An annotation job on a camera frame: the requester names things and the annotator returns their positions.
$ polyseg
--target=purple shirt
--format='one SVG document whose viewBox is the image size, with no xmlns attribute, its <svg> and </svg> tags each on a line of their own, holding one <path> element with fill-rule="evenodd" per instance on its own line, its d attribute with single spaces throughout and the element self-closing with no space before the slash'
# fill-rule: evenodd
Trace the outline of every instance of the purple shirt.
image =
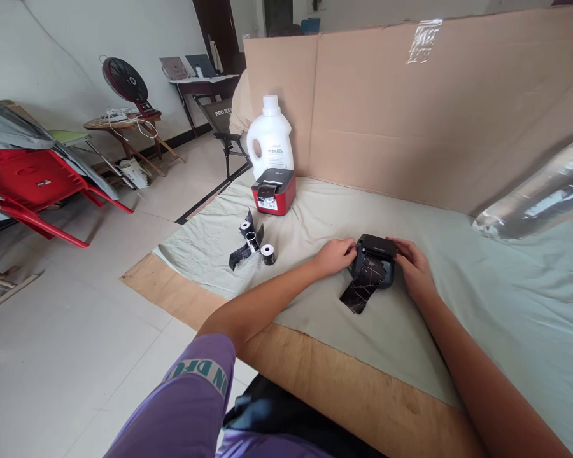
<svg viewBox="0 0 573 458">
<path fill-rule="evenodd" d="M 105 457 L 213 457 L 235 362 L 229 337 L 208 334 L 194 339 L 127 420 Z M 293 436 L 233 429 L 225 431 L 216 456 L 329 458 Z"/>
</svg>

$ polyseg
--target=bottle cap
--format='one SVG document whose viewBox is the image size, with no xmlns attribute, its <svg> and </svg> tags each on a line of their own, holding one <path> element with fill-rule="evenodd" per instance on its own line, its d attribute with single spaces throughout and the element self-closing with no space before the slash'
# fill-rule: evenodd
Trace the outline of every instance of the bottle cap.
<svg viewBox="0 0 573 458">
<path fill-rule="evenodd" d="M 263 96 L 263 115 L 264 116 L 278 116 L 280 114 L 280 107 L 278 106 L 277 95 L 264 95 Z"/>
</svg>

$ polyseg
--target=laptop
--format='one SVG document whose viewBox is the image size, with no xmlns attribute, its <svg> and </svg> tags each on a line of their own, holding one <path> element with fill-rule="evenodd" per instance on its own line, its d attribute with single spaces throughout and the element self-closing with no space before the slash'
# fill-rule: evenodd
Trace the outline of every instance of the laptop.
<svg viewBox="0 0 573 458">
<path fill-rule="evenodd" d="M 208 58 L 207 54 L 193 54 L 185 57 L 189 61 L 193 71 L 195 71 L 195 67 L 200 67 L 202 69 L 204 78 L 212 78 L 214 76 L 218 76 L 214 67 L 210 63 L 210 59 Z"/>
<path fill-rule="evenodd" d="M 187 74 L 183 70 L 185 65 L 180 57 L 160 57 L 161 66 L 170 80 L 184 80 L 187 78 Z"/>
</svg>

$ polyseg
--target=electric fan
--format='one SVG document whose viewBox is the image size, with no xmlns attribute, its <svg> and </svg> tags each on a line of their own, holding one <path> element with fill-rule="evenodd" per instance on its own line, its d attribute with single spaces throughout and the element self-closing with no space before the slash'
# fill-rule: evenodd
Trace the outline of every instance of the electric fan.
<svg viewBox="0 0 573 458">
<path fill-rule="evenodd" d="M 158 113 L 148 102 L 148 90 L 142 76 L 123 59 L 107 57 L 102 73 L 108 85 L 125 100 L 136 104 L 141 115 Z"/>
</svg>

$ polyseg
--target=black pants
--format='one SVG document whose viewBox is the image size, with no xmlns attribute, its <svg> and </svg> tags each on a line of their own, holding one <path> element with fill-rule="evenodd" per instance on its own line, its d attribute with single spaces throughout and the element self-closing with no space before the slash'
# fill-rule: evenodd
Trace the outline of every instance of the black pants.
<svg viewBox="0 0 573 458">
<path fill-rule="evenodd" d="M 262 434 L 291 434 L 335 458 L 384 457 L 261 374 L 236 399 L 223 427 Z"/>
</svg>

